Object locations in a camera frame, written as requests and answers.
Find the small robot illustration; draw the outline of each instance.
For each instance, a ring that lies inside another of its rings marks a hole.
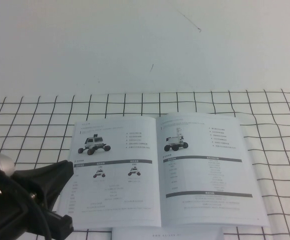
[[[88,155],[94,154],[97,149],[104,149],[106,152],[110,150],[110,146],[103,143],[103,138],[94,134],[94,137],[89,137],[85,141],[85,148],[78,149],[78,153],[81,154],[83,151],[87,150]]]
[[[181,134],[181,128],[179,127],[177,128],[177,136],[166,138],[166,142],[168,143],[164,147],[166,152],[168,152],[170,148],[177,151],[179,147],[183,147],[185,149],[188,147],[188,143],[184,142],[184,137]]]
[[[138,171],[137,167],[133,166],[128,174],[128,176],[131,176],[132,174],[137,174],[140,176],[140,171]]]
[[[102,176],[104,178],[106,175],[102,169],[98,169],[93,177],[96,178],[97,176]]]

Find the grid mat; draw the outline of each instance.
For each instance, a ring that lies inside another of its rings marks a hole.
[[[67,158],[76,121],[171,112],[224,114],[241,121],[271,228],[224,227],[224,238],[289,240],[290,92],[5,97],[0,99],[0,152],[14,159],[17,170],[39,168]],[[20,239],[43,238],[25,233]],[[68,239],[109,240],[111,231],[76,231]]]

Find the open booklet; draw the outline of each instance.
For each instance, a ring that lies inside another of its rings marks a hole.
[[[173,113],[78,122],[58,211],[76,230],[268,226],[237,119]]]

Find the black cable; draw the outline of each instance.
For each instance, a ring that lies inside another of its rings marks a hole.
[[[28,209],[31,210],[31,212],[36,217],[36,220],[42,229],[42,233],[45,236],[45,240],[52,240],[45,216],[43,215],[39,206],[34,202],[34,200],[30,198],[29,193],[13,179],[7,177],[2,171],[0,171],[0,184],[10,186],[12,189],[16,190],[19,195],[22,196],[24,202],[28,206]]]

